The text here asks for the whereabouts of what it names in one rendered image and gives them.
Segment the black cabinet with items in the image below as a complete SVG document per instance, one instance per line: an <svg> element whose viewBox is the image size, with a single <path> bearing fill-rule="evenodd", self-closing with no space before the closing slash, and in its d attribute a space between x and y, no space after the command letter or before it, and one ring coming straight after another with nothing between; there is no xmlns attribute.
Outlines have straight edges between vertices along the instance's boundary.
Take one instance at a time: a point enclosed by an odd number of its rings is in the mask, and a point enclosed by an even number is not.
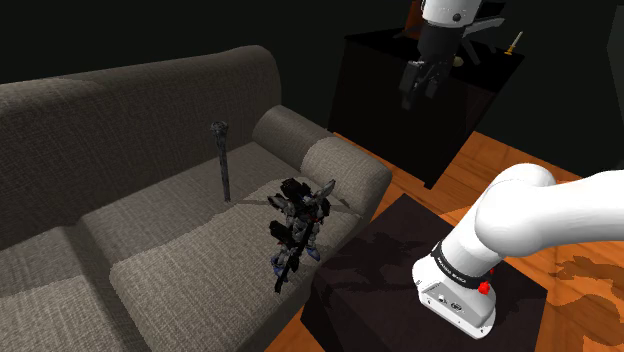
<svg viewBox="0 0 624 352"><path fill-rule="evenodd" d="M507 2L416 0L410 14L420 19L405 28L346 36L329 130L432 188L524 59L471 39L503 23ZM434 98L425 96L426 78L419 78L405 110L399 83L406 64L420 57L411 28L423 21L461 27L462 39Z"/></svg>

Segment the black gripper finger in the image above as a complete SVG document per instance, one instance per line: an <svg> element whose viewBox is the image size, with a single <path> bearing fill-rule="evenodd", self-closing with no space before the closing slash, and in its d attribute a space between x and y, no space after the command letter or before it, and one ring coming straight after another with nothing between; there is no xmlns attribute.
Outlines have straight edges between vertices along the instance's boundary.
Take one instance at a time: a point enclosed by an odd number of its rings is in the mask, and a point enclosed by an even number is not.
<svg viewBox="0 0 624 352"><path fill-rule="evenodd" d="M438 88L447 77L447 72L443 68L431 68L426 74L426 89L425 96L433 99Z"/></svg>
<svg viewBox="0 0 624 352"><path fill-rule="evenodd" d="M421 67L421 62L408 62L403 71L403 75L399 83L399 90L402 96L402 108L405 110L411 109L414 100L415 88L418 85Z"/></svg>

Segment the dark robot stand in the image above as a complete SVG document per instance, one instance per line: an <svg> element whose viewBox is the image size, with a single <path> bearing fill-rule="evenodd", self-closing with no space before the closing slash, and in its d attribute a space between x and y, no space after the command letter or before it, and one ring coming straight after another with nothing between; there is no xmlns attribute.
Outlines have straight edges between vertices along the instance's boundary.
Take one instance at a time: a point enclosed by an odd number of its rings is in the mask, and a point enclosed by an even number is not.
<svg viewBox="0 0 624 352"><path fill-rule="evenodd" d="M492 331L475 340L424 307L412 266L452 227L402 195L316 271L301 321L325 352L534 352L547 291L494 269Z"/></svg>

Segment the grey fabric sofa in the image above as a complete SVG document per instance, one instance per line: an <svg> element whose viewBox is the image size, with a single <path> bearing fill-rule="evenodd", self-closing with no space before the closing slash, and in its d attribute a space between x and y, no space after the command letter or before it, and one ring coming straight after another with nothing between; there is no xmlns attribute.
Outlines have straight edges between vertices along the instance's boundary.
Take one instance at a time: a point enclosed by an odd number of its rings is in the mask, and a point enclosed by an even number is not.
<svg viewBox="0 0 624 352"><path fill-rule="evenodd" d="M0 352L265 352L319 266L274 292L289 178L336 181L329 259L392 174L284 107L260 46L0 85Z"/></svg>

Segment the dark slender upright stick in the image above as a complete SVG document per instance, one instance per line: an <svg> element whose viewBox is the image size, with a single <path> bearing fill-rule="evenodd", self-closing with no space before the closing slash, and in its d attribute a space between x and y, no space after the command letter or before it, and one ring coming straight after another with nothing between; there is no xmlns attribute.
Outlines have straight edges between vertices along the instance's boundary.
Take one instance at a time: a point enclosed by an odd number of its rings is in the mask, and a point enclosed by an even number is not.
<svg viewBox="0 0 624 352"><path fill-rule="evenodd" d="M227 147L226 139L228 132L228 124L224 121L216 121L211 124L211 132L215 138L215 144L218 150L218 158L220 163L221 181L223 187L224 201L230 202L230 185L229 185L229 170L227 162Z"/></svg>

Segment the black grey robot figure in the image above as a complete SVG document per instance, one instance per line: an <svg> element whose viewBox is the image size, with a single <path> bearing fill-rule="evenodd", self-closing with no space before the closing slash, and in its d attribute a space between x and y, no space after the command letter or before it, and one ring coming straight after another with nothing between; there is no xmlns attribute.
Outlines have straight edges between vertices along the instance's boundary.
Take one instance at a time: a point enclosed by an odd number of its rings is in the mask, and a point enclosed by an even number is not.
<svg viewBox="0 0 624 352"><path fill-rule="evenodd" d="M281 293L282 285L288 281L288 274L298 270L303 252L315 261L320 261L316 237L324 219L330 214L331 204L327 197L335 185L336 181L331 179L319 190L312 192L307 183L289 178L281 183L281 193L267 197L269 204L285 215L284 224L276 220L269 224L270 235L278 240L280 246L279 252L270 259L277 276L274 286L276 293Z"/></svg>

